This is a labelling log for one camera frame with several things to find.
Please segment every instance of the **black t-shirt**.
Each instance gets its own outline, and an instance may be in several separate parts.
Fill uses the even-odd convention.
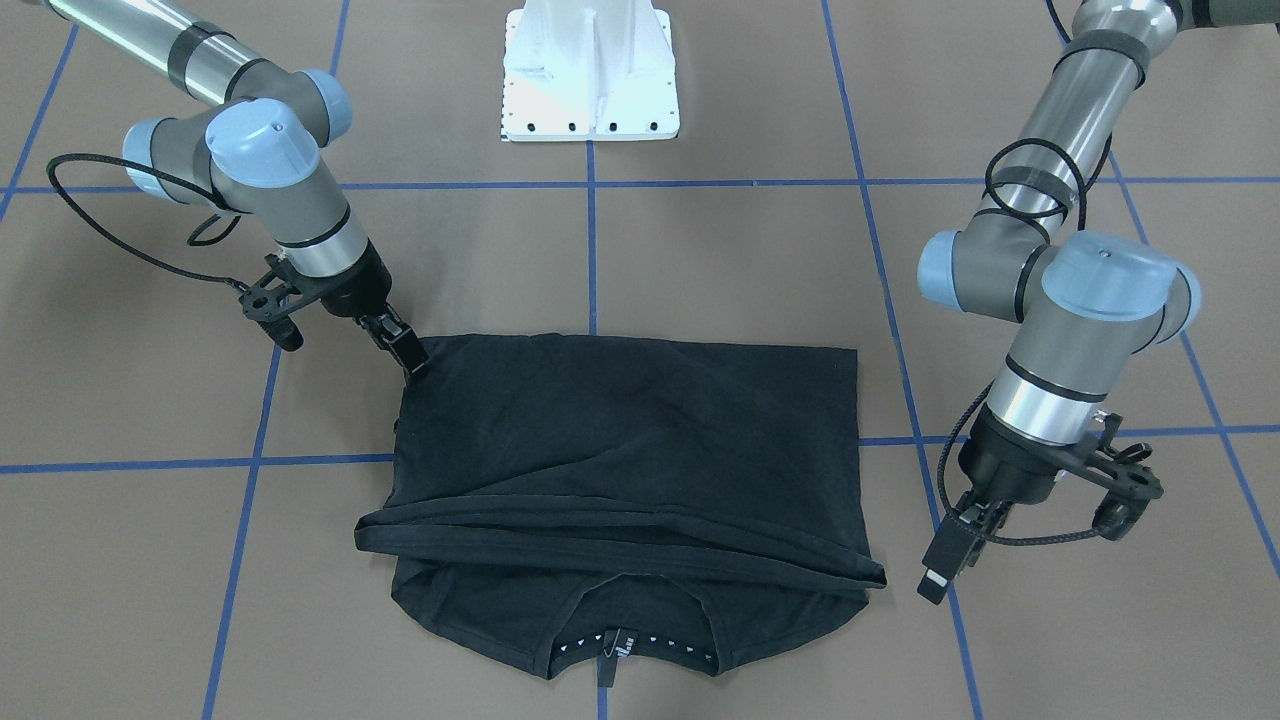
[[[588,336],[424,340],[394,488],[356,528],[426,629],[552,678],[602,655],[717,675],[884,587],[851,350]]]

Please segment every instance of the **silver arm segment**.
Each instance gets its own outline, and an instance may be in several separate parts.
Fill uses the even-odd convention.
[[[228,32],[168,0],[45,0],[211,109],[154,118],[125,136],[124,158],[220,199],[220,211],[255,214],[279,249],[270,272],[242,292],[244,315],[284,350],[302,336],[291,314],[319,301],[355,319],[408,377],[425,372],[412,328],[388,304],[390,273],[356,219],[320,147],[347,131],[351,101],[321,70],[288,73]],[[129,169],[143,191],[206,202],[180,186]]]
[[[1149,446],[1111,447],[1119,416],[1110,416],[1101,441],[1087,430],[1129,356],[1194,319],[1196,275],[1121,237],[1050,240],[1080,200],[1129,96],[1179,31],[1277,22],[1280,0],[1087,0],[1020,140],[992,161],[968,227],[927,243],[916,275],[925,297],[1021,323],[959,455],[973,488],[946,507],[924,556],[918,589],[934,603],[987,542],[1120,539],[1161,496],[1140,465]],[[1089,530],[995,536],[1014,505],[1046,500],[1062,470],[1107,489]]]

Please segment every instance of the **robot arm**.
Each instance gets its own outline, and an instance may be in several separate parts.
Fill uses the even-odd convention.
[[[124,159],[169,173],[255,214],[275,238],[270,272],[241,296],[243,313],[284,350],[302,336],[289,315],[319,300],[352,318],[410,377],[425,370],[417,336],[387,302],[392,278],[320,147],[351,126],[351,101],[321,70],[287,73],[225,31],[166,0],[45,0],[177,87],[210,105],[193,118],[133,126]],[[182,186],[129,169],[147,193],[207,202]]]
[[[1078,202],[1083,214],[1080,168],[1106,154],[1125,102],[1179,31],[1276,22],[1280,0],[1087,0],[1020,140],[988,167],[968,227],[925,246],[916,275],[925,297],[1021,323],[960,451],[973,489],[947,507],[924,557],[919,592],[931,601],[987,541],[1001,542],[993,533],[1014,505],[1046,500],[1064,470],[1108,491],[1080,536],[1120,539],[1160,497],[1140,465],[1149,447],[1111,447],[1117,416],[1101,441],[1087,430],[1128,357],[1194,319],[1199,286],[1188,268],[1130,240],[1050,240]]]

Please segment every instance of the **black cable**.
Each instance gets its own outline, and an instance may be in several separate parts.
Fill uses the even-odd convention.
[[[210,245],[218,245],[219,242],[227,240],[227,236],[232,234],[232,231],[234,231],[236,225],[239,224],[241,215],[236,215],[234,218],[232,218],[230,224],[227,225],[227,229],[220,232],[218,237],[212,237],[209,240],[200,240],[200,236],[204,234],[205,231],[214,227],[218,223],[218,220],[221,219],[223,219],[221,215],[210,215],[207,220],[196,225],[196,229],[191,231],[191,234],[187,236],[187,245],[189,245],[191,247],[209,247]]]
[[[1053,0],[1044,0],[1044,8],[1048,9],[1048,17],[1053,20],[1053,28],[1057,29],[1057,36],[1062,40],[1062,45],[1070,45],[1071,36],[1068,35],[1066,27],[1062,24],[1062,18],[1057,14],[1057,6],[1053,5]],[[1111,154],[1111,137],[1112,136],[1108,135],[1106,143],[1102,146],[1102,154],[1098,155],[1098,164],[1093,168],[1093,174],[1089,176],[1089,182],[1084,183],[1084,190],[1080,191],[1082,197],[1089,191],[1089,188],[1093,187],[1093,183],[1098,181],[1098,176],[1102,174],[1102,167],[1107,164],[1107,155]],[[1084,229],[1083,222],[1080,223],[1079,229]]]
[[[1052,215],[1059,215],[1059,214],[1061,214],[1062,218],[1065,219],[1066,214],[1071,211],[1071,209],[1065,202],[1059,201],[1057,208],[1050,208],[1048,210],[1042,210],[1039,213],[1027,213],[1005,202],[1005,200],[1000,197],[1000,193],[996,192],[996,183],[992,179],[992,176],[996,172],[996,165],[1000,164],[1000,161],[1005,158],[1005,155],[1009,155],[1010,152],[1018,150],[1019,147],[1027,147],[1028,145],[1034,145],[1037,147],[1044,147],[1046,150],[1051,150],[1055,155],[1061,158],[1064,163],[1066,163],[1066,169],[1071,173],[1071,179],[1075,181],[1075,187],[1078,188],[1076,195],[1080,199],[1076,229],[1083,231],[1084,222],[1088,215],[1088,200],[1085,195],[1088,193],[1089,184],[1084,182],[1084,174],[1080,172],[1080,167],[1075,164],[1075,160],[1071,159],[1071,154],[1068,152],[1066,150],[1062,150],[1056,143],[1050,142],[1048,140],[1044,140],[1042,137],[1024,137],[1019,141],[1004,146],[1000,150],[1000,152],[996,152],[991,158],[991,163],[987,163],[987,172],[983,173],[983,182],[986,184],[987,195],[991,196],[991,201],[995,202],[997,206],[1000,206],[1001,210],[1009,213],[1015,218],[1020,218],[1024,220],[1038,220],[1041,218],[1050,218]],[[1102,172],[1101,163],[1097,168],[1097,172],[1100,173]]]
[[[1057,28],[1057,36],[1062,38],[1062,45],[1071,42],[1071,36],[1066,35],[1066,28],[1062,27],[1062,18],[1057,17],[1057,8],[1053,6],[1053,0],[1044,0],[1044,6],[1048,8],[1048,17],[1053,20],[1053,27]]]
[[[951,434],[947,436],[946,442],[942,443],[942,456],[938,459],[937,486],[938,486],[938,498],[942,500],[942,509],[947,514],[947,518],[950,518],[961,530],[969,533],[970,536],[978,539],[992,542],[996,544],[1007,544],[1014,547],[1027,547],[1037,544],[1061,544],[1064,542],[1075,542],[1098,537],[1098,532],[1091,528],[1088,530],[1080,530],[1078,533],[1062,533],[1059,536],[1041,536],[1034,538],[1006,538],[974,528],[969,523],[961,520],[960,514],[956,512],[955,507],[951,507],[951,500],[947,497],[947,486],[945,480],[947,457],[951,455],[951,446],[955,445],[956,438],[960,436],[960,430],[965,427],[965,424],[969,423],[969,418],[972,418],[974,411],[978,410],[978,406],[982,405],[982,401],[987,400],[987,393],[989,392],[991,392],[991,384],[982,388],[982,392],[978,393],[978,397],[969,405],[968,409],[965,409],[965,411],[960,415],[960,419],[956,420],[956,424],[954,428],[951,428]]]
[[[237,292],[241,292],[241,293],[248,292],[250,286],[247,283],[242,282],[242,281],[238,281],[238,279],[232,278],[232,277],[225,277],[225,275],[206,275],[206,274],[202,274],[202,273],[193,273],[191,270],[184,270],[182,268],[170,265],[169,263],[165,263],[164,260],[160,260],[157,258],[152,258],[151,255],[147,255],[146,252],[138,250],[137,247],[133,247],[132,245],[124,242],[119,237],[111,234],[110,231],[108,231],[101,224],[99,224],[97,220],[95,220],[92,217],[90,217],[90,214],[83,208],[81,208],[78,202],[76,202],[72,199],[70,193],[67,192],[67,188],[63,187],[63,183],[58,179],[58,168],[60,168],[61,165],[65,165],[67,163],[101,163],[104,165],[119,165],[122,168],[129,168],[129,169],[133,169],[133,170],[138,170],[138,172],[146,173],[148,176],[152,176],[155,178],[163,179],[165,182],[177,184],[178,187],[182,187],[184,190],[189,190],[189,191],[195,192],[196,195],[198,195],[198,196],[209,200],[210,202],[212,202],[214,206],[218,208],[219,210],[230,210],[230,208],[228,208],[225,205],[225,202],[223,202],[223,199],[219,195],[209,192],[207,190],[205,190],[205,188],[202,188],[202,187],[200,187],[197,184],[193,184],[193,183],[189,183],[189,182],[187,182],[187,181],[184,181],[182,178],[170,176],[169,173],[165,173],[163,170],[157,170],[155,168],[143,165],[141,163],[134,163],[132,160],[125,160],[123,158],[113,158],[110,155],[99,155],[99,154],[95,154],[95,152],[69,152],[67,155],[59,155],[59,156],[54,158],[52,160],[49,161],[47,165],[45,165],[45,174],[49,176],[49,184],[51,184],[54,187],[54,192],[56,192],[58,196],[61,197],[63,201],[67,202],[67,205],[69,205],[70,209],[77,215],[79,215],[79,218],[82,220],[84,220],[88,224],[88,227],[91,227],[95,231],[97,231],[99,234],[101,234],[102,237],[105,237],[106,240],[109,240],[113,245],[115,245],[120,250],[124,250],[129,255],[133,255],[134,258],[137,258],[140,260],[150,263],[151,265],[155,265],[156,268],[160,268],[161,270],[168,270],[168,272],[170,272],[170,273],[173,273],[175,275],[182,275],[184,278],[189,278],[189,279],[193,279],[193,281],[221,283],[221,284],[225,284],[225,286],[229,286],[229,287],[234,288]],[[206,220],[206,223],[202,224],[200,228],[197,228],[197,232],[192,233],[192,236],[187,240],[188,243],[189,245],[198,245],[201,241],[198,241],[196,238],[198,238],[200,232],[204,232],[210,225],[212,225],[212,223]],[[234,229],[234,227],[236,227],[236,223],[233,222],[232,225],[229,228],[227,228],[227,232],[224,232],[221,236],[219,236],[214,241],[205,241],[205,243],[211,245],[212,242],[218,242],[219,240],[221,240],[223,237],[225,237],[232,229]]]

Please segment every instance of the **white metal mount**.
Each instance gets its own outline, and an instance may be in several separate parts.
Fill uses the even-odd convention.
[[[507,15],[502,138],[676,137],[671,47],[671,17],[652,0],[527,0]]]

